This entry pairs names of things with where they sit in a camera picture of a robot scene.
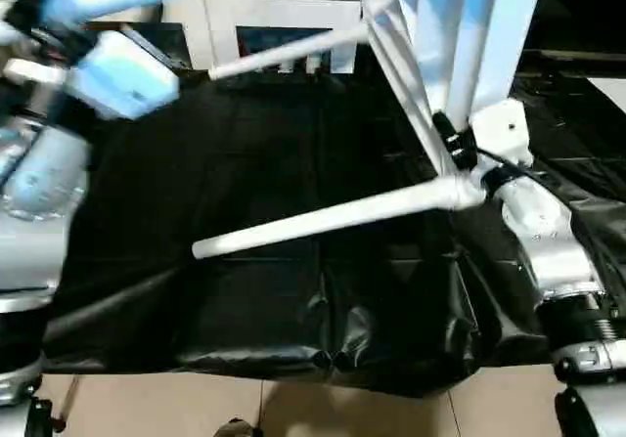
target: white cabinet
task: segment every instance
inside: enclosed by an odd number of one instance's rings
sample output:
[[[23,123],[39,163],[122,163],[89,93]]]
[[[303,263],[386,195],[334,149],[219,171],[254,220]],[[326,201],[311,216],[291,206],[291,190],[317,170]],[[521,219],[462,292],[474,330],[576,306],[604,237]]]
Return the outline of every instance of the white cabinet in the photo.
[[[99,20],[132,22],[141,9]],[[361,0],[166,0],[164,22],[183,25],[187,47],[196,69],[223,65],[239,57],[237,28],[342,29],[361,19]],[[331,51],[333,72],[354,68],[356,44]]]
[[[204,0],[211,37],[212,65],[239,57],[237,28],[342,29],[361,19],[361,0]],[[331,51],[335,73],[354,68],[356,44]]]

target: metal spring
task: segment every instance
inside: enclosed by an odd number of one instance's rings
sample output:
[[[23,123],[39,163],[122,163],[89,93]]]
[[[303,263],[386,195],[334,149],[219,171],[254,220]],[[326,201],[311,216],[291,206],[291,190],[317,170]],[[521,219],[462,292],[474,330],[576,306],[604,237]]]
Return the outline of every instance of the metal spring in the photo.
[[[610,320],[596,320],[596,327],[600,331],[603,340],[617,340],[617,331]]]

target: white tripod leg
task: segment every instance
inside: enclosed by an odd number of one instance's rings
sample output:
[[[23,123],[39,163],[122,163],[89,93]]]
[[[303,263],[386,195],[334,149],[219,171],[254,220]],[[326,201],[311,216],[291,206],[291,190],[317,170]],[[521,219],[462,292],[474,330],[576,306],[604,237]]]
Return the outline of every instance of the white tripod leg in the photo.
[[[196,258],[210,258],[431,209],[460,210],[479,205],[484,199],[485,192],[470,179],[460,175],[445,176],[402,190],[197,241],[192,250]]]

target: black tarp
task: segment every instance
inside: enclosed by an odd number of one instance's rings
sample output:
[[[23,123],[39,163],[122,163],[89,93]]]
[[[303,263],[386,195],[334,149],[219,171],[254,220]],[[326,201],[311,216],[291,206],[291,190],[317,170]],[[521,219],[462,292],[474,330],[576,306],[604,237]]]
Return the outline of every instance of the black tarp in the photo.
[[[138,122],[100,124],[47,371],[199,371],[420,396],[483,365],[546,361],[535,292],[495,202],[192,259],[195,240],[434,175],[378,68],[359,70],[204,82]],[[602,262],[626,261],[626,116],[584,79],[514,88],[537,168],[604,243]]]

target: beige floor tile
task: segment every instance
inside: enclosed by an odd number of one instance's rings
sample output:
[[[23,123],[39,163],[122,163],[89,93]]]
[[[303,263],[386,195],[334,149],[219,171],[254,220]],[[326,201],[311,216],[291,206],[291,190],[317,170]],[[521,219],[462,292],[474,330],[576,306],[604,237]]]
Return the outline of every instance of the beige floor tile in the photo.
[[[37,398],[52,401],[53,414],[56,415],[63,405],[72,379],[73,375],[44,375]]]
[[[457,385],[452,404],[463,437],[560,437],[552,368],[483,369]]]
[[[458,437],[447,393],[411,400],[308,383],[264,382],[267,437]]]
[[[163,373],[86,376],[64,437],[212,437],[233,417],[256,422],[261,382]]]

